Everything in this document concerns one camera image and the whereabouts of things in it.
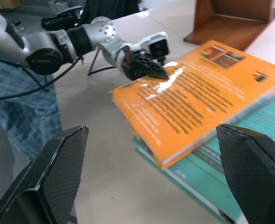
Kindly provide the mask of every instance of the table surface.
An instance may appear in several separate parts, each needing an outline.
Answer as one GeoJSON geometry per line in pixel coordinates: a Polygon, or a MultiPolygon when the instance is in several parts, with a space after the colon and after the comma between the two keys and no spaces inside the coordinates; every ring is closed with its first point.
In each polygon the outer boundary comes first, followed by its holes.
{"type": "MultiPolygon", "coordinates": [[[[115,25],[130,43],[167,32],[171,61],[197,47],[182,41],[193,29],[194,10],[195,0],[180,0],[117,19],[115,25]]],[[[247,52],[275,64],[275,21],[247,52]]],[[[213,215],[134,151],[133,134],[108,94],[129,80],[117,70],[87,77],[94,55],[87,54],[85,65],[77,65],[56,83],[63,128],[87,124],[90,129],[76,197],[79,223],[218,224],[213,215]]],[[[109,64],[100,55],[94,69],[106,66],[109,64]]]]}

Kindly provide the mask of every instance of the person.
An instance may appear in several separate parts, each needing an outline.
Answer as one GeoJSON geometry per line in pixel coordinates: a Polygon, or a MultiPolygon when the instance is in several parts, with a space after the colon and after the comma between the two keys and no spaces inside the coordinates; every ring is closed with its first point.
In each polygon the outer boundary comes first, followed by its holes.
{"type": "MultiPolygon", "coordinates": [[[[28,70],[41,84],[52,80],[28,70]]],[[[0,97],[38,88],[39,85],[23,69],[0,62],[0,97]]],[[[55,86],[18,98],[0,101],[0,123],[9,141],[29,160],[42,150],[47,140],[61,131],[55,86]]]]}

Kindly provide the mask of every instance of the wooden stand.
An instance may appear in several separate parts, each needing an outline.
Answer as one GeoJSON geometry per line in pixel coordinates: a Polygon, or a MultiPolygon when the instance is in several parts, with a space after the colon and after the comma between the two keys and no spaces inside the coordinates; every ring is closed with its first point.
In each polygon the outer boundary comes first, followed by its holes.
{"type": "Polygon", "coordinates": [[[215,40],[244,50],[275,18],[273,0],[197,0],[193,32],[185,42],[215,40]]]}

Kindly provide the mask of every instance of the teal book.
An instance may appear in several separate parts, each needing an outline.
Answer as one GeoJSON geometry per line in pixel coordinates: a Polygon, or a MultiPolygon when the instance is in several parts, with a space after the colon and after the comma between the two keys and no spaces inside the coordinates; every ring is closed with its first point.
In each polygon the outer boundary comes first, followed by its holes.
{"type": "MultiPolygon", "coordinates": [[[[275,141],[275,97],[235,125],[261,132],[275,141]]],[[[141,142],[137,138],[133,141],[137,143],[136,151],[156,167],[141,142]]],[[[211,139],[192,154],[160,172],[221,222],[225,223],[223,217],[236,222],[242,214],[224,176],[217,138],[211,139]]]]}

